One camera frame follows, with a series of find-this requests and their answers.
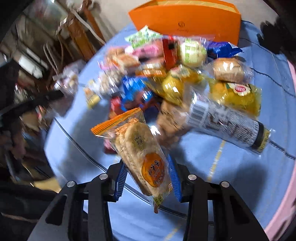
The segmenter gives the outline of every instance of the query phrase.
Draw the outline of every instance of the orange packaged pastry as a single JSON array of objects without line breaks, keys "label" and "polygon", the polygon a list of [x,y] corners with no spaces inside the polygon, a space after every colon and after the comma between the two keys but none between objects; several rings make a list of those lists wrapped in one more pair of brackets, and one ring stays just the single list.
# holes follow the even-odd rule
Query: orange packaged pastry
[{"label": "orange packaged pastry", "polygon": [[146,124],[140,108],[129,110],[103,122],[91,131],[110,139],[126,164],[130,175],[158,213],[158,208],[172,190],[168,163]]}]

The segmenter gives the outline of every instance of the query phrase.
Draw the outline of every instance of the white cable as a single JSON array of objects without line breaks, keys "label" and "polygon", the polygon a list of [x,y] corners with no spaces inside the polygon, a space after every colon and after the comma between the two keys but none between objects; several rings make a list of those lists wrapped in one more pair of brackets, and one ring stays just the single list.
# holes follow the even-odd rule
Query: white cable
[{"label": "white cable", "polygon": [[91,26],[90,26],[86,21],[84,21],[74,9],[70,8],[70,10],[71,10],[71,13],[73,13],[73,14],[75,15],[75,17],[76,17],[76,18],[77,18],[77,19],[78,19],[78,20],[79,20],[79,21],[80,21],[85,27],[87,27],[87,28],[90,30],[90,32],[95,36],[95,38],[96,38],[97,40],[99,40],[102,44],[106,44],[105,41],[102,40],[102,39],[96,34],[95,31],[93,31],[93,29],[91,28]]}]

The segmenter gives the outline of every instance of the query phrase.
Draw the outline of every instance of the pink edge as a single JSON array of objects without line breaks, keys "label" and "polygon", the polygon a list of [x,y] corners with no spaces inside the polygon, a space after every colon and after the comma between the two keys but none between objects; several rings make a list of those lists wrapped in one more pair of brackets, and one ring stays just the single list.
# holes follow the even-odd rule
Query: pink edge
[{"label": "pink edge", "polygon": [[[292,79],[294,82],[294,88],[295,88],[295,92],[296,92],[295,68],[289,60],[288,60],[288,64],[290,67]],[[291,177],[290,183],[288,185],[287,191],[285,193],[285,196],[284,196],[283,200],[281,201],[281,204],[280,204],[278,210],[276,211],[276,213],[272,217],[272,220],[269,222],[269,224],[267,225],[267,227],[264,230],[270,241],[277,241],[282,236],[282,234],[285,232],[285,230],[287,229],[287,227],[289,226],[289,224],[291,223],[292,219],[295,216],[296,207],[293,206],[293,203],[296,198],[296,188],[295,187],[296,187],[296,163],[294,165],[292,177]]]}]

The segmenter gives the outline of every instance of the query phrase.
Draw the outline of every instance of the yellow stitching line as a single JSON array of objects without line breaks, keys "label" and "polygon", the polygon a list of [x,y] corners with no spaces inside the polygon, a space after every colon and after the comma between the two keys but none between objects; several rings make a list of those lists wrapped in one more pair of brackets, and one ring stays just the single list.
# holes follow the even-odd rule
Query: yellow stitching line
[{"label": "yellow stitching line", "polygon": [[179,223],[164,239],[163,241],[169,241],[175,234],[176,232],[180,229],[182,226],[182,223]]},{"label": "yellow stitching line", "polygon": [[225,145],[225,141],[223,140],[223,141],[221,142],[220,146],[219,146],[219,149],[218,149],[217,154],[216,154],[216,156],[215,156],[215,159],[214,159],[213,165],[212,165],[211,168],[210,168],[209,174],[208,174],[208,176],[207,176],[207,182],[212,181],[212,177],[213,177],[214,172],[215,172],[215,170],[216,170],[216,167],[217,167],[218,161],[219,161],[219,159],[220,159],[220,157],[221,157],[221,154],[222,154],[222,150],[223,150],[224,145]]}]

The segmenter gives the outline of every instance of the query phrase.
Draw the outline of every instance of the blue tablecloth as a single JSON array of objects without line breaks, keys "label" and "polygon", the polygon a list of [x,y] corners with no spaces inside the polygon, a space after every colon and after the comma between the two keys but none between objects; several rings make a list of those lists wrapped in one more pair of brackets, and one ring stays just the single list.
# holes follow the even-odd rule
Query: blue tablecloth
[{"label": "blue tablecloth", "polygon": [[[124,37],[136,30],[132,24],[112,38],[87,64],[79,76],[86,84],[99,73],[98,61],[110,46],[127,45]],[[204,180],[229,181],[266,227],[286,192],[296,154],[296,98],[294,85],[283,54],[274,55],[259,45],[261,34],[252,23],[242,21],[239,56],[254,70],[253,84],[262,88],[259,121],[272,133],[272,144],[256,156],[216,137],[187,133],[171,155]],[[107,120],[110,104],[102,100],[92,110],[87,108],[80,86],[72,108],[64,118],[57,118],[47,137],[45,152],[61,186],[67,181],[91,181],[117,162],[114,155],[103,153],[103,140],[90,128]],[[188,205],[180,204],[171,194],[159,214],[153,210],[128,175],[123,196],[109,204],[114,235],[120,240],[182,240]],[[209,219],[213,213],[209,209]]]}]

